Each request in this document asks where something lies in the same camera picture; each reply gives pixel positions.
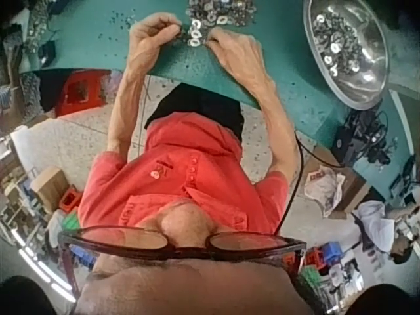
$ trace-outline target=green table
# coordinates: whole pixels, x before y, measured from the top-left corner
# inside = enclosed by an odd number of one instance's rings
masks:
[[[141,20],[153,12],[166,11],[189,24],[185,15],[187,3],[188,0],[74,1],[51,22],[52,30],[60,30],[55,37],[57,58],[51,67],[123,70],[128,49],[126,17]],[[344,122],[348,108],[331,92],[314,61],[303,26],[302,1],[266,0],[256,4],[256,24],[232,29],[252,34],[262,43],[266,67],[296,128],[331,147],[336,128]],[[26,71],[38,70],[36,57],[30,56],[30,61]],[[166,46],[151,74],[203,87],[257,107],[255,100],[221,69],[205,47],[176,43]],[[391,165],[381,173],[364,160],[355,165],[355,170],[389,197],[389,186],[409,153],[404,128],[389,93],[385,95],[383,109],[390,117],[389,140],[399,139],[398,151]]]

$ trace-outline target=red shirt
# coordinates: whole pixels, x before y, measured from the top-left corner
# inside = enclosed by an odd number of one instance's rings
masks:
[[[148,128],[145,152],[127,163],[115,152],[93,162],[79,207],[82,227],[135,226],[164,205],[193,199],[220,224],[273,233],[288,185],[280,172],[252,184],[231,130],[195,113],[173,113]]]

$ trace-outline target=silver bowl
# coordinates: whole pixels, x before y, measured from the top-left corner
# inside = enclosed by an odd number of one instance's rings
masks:
[[[356,30],[362,47],[358,71],[331,75],[319,53],[314,36],[314,21],[321,14],[339,15],[345,24]],[[385,36],[375,13],[361,0],[304,0],[304,27],[325,80],[347,106],[356,110],[368,110],[378,104],[388,83],[389,56]]]

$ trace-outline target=nose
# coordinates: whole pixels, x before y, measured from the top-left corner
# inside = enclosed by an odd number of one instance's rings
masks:
[[[205,241],[214,230],[215,222],[198,205],[186,203],[168,210],[160,228],[175,247],[205,248]]]

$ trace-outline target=bowl rim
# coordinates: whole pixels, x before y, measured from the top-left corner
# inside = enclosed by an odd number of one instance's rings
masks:
[[[382,27],[381,27],[381,23],[380,23],[378,17],[374,13],[374,11],[369,7],[369,5],[367,3],[365,3],[363,0],[352,0],[353,2],[359,2],[366,9],[366,11],[372,16],[373,20],[377,24],[377,26],[379,28],[379,33],[381,34],[381,37],[382,37],[382,40],[383,40],[383,43],[384,43],[385,66],[386,66],[386,69],[387,69],[386,74],[385,74],[385,80],[383,81],[382,86],[381,86],[381,92],[373,100],[370,100],[368,102],[356,102],[356,101],[352,100],[351,98],[349,98],[344,92],[342,92],[342,90],[340,90],[340,88],[338,87],[336,82],[334,82],[334,80],[330,76],[329,72],[327,71],[327,68],[324,65],[324,62],[321,59],[320,54],[316,50],[316,45],[315,45],[315,42],[314,42],[314,34],[313,34],[313,29],[312,29],[312,21],[310,19],[310,9],[311,9],[312,3],[314,1],[315,0],[304,0],[304,2],[303,2],[303,23],[304,23],[304,30],[305,30],[305,33],[306,33],[306,37],[307,37],[308,42],[309,42],[310,50],[312,51],[312,54],[314,55],[315,61],[318,65],[323,77],[327,81],[331,90],[333,90],[334,94],[341,100],[341,102],[345,103],[347,106],[350,106],[351,108],[354,108],[355,110],[369,110],[369,109],[373,108],[375,105],[377,105],[382,100],[382,95],[385,92],[385,90],[387,89],[387,85],[388,85],[388,82],[389,82],[389,52],[388,52],[387,39],[385,38],[385,35],[384,35]]]

